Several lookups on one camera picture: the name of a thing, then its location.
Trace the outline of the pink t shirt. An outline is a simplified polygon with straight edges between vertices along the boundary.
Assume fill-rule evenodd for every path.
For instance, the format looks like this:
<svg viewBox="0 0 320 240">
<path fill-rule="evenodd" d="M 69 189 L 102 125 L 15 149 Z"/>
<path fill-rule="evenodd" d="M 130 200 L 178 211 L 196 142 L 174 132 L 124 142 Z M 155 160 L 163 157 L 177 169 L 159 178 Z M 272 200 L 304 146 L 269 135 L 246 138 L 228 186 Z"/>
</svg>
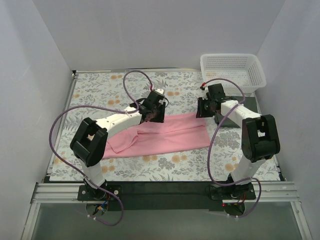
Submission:
<svg viewBox="0 0 320 240">
<path fill-rule="evenodd" d="M 103 159 L 142 157 L 206 148 L 206 121 L 196 113 L 166 115 L 163 123 L 144 122 L 107 140 Z"/>
</svg>

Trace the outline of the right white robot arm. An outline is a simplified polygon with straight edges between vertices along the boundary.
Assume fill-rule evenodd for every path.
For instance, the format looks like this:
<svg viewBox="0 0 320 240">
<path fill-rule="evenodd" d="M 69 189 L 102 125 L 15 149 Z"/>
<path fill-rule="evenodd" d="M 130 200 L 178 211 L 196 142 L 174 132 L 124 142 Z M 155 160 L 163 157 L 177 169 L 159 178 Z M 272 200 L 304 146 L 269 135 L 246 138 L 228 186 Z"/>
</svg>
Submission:
<svg viewBox="0 0 320 240">
<path fill-rule="evenodd" d="M 213 181 L 221 195 L 237 199 L 251 190 L 253 177 L 260 166 L 280 152 L 280 140 L 275 118 L 254 112 L 233 96 L 226 96 L 220 83 L 209 85 L 204 82 L 200 89 L 203 96 L 197 100 L 197 118 L 209 118 L 221 115 L 217 128 L 220 129 L 226 119 L 230 119 L 241 128 L 242 157 L 238 166 L 224 182 Z"/>
</svg>

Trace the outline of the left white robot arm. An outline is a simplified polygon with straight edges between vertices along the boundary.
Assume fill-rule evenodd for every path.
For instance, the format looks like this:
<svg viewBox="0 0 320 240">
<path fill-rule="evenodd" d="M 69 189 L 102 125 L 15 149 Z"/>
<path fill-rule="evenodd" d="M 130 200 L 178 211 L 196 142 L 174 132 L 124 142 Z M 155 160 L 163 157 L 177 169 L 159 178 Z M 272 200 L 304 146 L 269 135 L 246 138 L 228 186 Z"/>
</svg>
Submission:
<svg viewBox="0 0 320 240">
<path fill-rule="evenodd" d="M 70 148 L 79 160 L 85 174 L 87 192 L 95 199 L 106 196 L 107 181 L 103 177 L 100 161 L 105 154 L 107 140 L 114 135 L 144 122 L 163 123 L 165 117 L 163 89 L 152 90 L 147 98 L 141 98 L 124 109 L 124 113 L 92 120 L 85 118 L 77 129 Z"/>
</svg>

